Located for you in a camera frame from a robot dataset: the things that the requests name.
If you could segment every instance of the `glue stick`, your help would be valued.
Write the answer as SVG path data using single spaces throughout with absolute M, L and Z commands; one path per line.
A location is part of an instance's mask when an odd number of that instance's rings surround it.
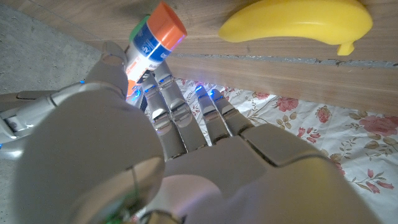
M 127 55 L 127 79 L 132 95 L 133 86 L 146 70 L 155 70 L 187 36 L 184 25 L 173 10 L 163 1 L 147 18 L 136 35 L 131 35 Z

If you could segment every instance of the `orange cap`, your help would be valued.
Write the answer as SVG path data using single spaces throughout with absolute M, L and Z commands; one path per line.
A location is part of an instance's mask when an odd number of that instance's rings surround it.
M 127 88 L 127 96 L 131 96 L 134 93 L 132 88 L 136 85 L 136 83 L 132 80 L 128 80 L 128 81 L 129 81 L 129 86 Z
M 163 1 L 150 15 L 147 24 L 156 39 L 169 50 L 173 50 L 187 36 L 181 20 Z

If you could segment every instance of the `robot finger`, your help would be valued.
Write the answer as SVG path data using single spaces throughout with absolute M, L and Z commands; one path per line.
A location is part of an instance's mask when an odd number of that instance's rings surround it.
M 207 146 L 206 139 L 166 62 L 160 64 L 154 73 L 160 92 L 170 109 L 173 122 L 180 132 L 187 151 L 191 152 Z
M 254 127 L 218 90 L 211 90 L 210 96 L 233 136 Z
M 187 153 L 154 76 L 149 75 L 141 87 L 147 99 L 154 128 L 163 146 L 165 160 Z
M 220 139 L 230 137 L 229 132 L 212 100 L 208 96 L 205 87 L 201 85 L 197 86 L 195 94 L 198 97 L 198 102 L 203 113 L 203 120 L 205 120 L 211 143 L 216 144 Z

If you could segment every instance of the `blue label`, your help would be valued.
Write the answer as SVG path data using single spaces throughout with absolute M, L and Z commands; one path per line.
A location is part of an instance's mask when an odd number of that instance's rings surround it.
M 157 41 L 146 23 L 134 37 L 134 45 L 141 54 L 155 62 L 163 62 L 171 53 Z

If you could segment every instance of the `wood grain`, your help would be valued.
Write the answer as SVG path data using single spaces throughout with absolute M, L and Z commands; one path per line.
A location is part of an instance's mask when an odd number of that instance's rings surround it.
M 0 0 L 15 7 L 14 2 Z M 42 19 L 66 34 L 98 46 L 94 40 L 126 42 L 132 28 L 156 7 L 159 0 L 33 0 L 42 8 L 63 18 L 74 27 Z M 340 60 L 398 61 L 398 0 L 361 0 L 374 19 L 371 31 L 355 43 L 355 51 L 337 57 L 337 46 L 315 40 L 278 37 L 232 44 L 218 38 L 217 31 L 233 13 L 256 0 L 169 0 L 166 1 L 185 24 L 188 37 L 176 53 L 263 55 Z M 39 11 L 30 16 L 40 18 Z
M 236 59 L 166 59 L 175 77 L 398 115 L 395 69 Z

